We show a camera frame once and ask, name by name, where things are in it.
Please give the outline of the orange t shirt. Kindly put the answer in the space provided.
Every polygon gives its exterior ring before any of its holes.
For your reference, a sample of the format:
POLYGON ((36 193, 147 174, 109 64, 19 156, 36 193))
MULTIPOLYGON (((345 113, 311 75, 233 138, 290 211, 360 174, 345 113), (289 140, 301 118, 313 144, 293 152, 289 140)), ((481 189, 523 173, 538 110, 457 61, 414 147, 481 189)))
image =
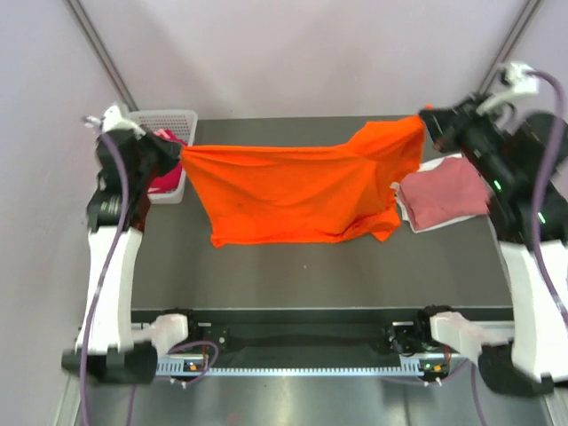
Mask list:
POLYGON ((395 186, 418 170, 424 139, 411 115, 368 121, 336 146, 190 146, 181 163, 216 248, 384 242, 401 225, 395 186))

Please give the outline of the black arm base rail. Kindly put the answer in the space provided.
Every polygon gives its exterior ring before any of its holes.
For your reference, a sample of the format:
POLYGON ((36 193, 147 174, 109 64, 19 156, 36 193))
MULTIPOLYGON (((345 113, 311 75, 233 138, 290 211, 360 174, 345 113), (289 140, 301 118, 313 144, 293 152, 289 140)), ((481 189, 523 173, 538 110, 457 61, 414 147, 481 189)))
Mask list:
POLYGON ((218 368, 398 367, 404 358, 465 352, 440 343, 428 314, 411 308, 184 310, 189 336, 172 353, 206 353, 218 368))

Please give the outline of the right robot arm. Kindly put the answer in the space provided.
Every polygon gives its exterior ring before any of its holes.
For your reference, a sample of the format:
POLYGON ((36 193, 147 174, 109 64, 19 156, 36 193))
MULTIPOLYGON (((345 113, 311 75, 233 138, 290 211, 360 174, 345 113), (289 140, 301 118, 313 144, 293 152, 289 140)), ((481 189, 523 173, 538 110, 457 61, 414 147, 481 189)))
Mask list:
POLYGON ((567 157, 566 122, 558 112, 534 112, 502 131, 482 96, 419 116, 433 142, 460 151, 492 190, 489 218, 509 275, 514 335, 432 305, 419 312, 414 340, 425 351, 459 352, 495 393, 548 395, 567 384, 567 200, 550 180, 567 157))

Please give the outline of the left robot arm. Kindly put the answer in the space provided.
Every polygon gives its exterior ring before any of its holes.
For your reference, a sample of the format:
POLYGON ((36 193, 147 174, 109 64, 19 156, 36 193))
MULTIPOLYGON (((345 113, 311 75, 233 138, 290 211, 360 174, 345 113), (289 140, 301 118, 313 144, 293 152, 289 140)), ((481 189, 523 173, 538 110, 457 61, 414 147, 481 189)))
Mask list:
POLYGON ((181 144, 152 132, 109 130, 97 138, 97 188, 86 209, 90 248, 88 302, 64 371, 104 384, 149 384, 174 345, 195 350, 200 329, 166 314, 134 331, 130 309, 135 263, 150 209, 148 190, 179 164, 181 144))

